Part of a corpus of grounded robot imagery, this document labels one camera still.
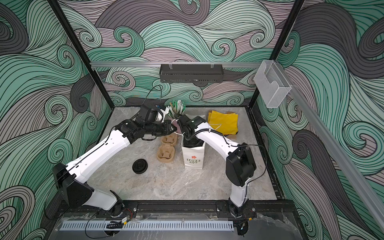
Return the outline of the white paper takeout bag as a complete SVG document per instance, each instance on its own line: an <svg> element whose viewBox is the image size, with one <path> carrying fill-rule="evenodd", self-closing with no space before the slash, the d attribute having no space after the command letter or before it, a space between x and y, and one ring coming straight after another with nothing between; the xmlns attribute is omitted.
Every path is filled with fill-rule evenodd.
<svg viewBox="0 0 384 240"><path fill-rule="evenodd" d="M182 153L186 169L202 170L204 165L206 143L196 137L187 140L182 138Z"/></svg>

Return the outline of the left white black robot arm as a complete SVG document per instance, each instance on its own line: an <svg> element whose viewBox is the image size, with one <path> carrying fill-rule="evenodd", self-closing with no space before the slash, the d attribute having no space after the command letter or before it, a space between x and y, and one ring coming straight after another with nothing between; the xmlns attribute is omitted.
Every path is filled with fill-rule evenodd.
<svg viewBox="0 0 384 240"><path fill-rule="evenodd" d="M165 119L168 112L169 109L142 105L133 117L114 126L91 150L66 165L55 165L55 185L69 207L91 206L110 211L113 216L119 215L124 208L119 196L113 191L96 190L87 181L111 157L144 135L162 137L174 133L177 128Z"/></svg>

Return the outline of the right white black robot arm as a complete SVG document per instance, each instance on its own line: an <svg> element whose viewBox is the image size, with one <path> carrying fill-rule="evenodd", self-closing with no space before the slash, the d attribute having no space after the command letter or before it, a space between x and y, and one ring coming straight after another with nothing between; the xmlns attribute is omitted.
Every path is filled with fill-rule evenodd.
<svg viewBox="0 0 384 240"><path fill-rule="evenodd" d="M267 171L264 169L261 175L254 176L257 166L251 145L239 144L228 139L200 116L190 119L182 115L178 118L177 124L185 140L203 141L226 161L226 176L232 184L229 211L234 217L241 217L248 201L249 184L263 177Z"/></svg>

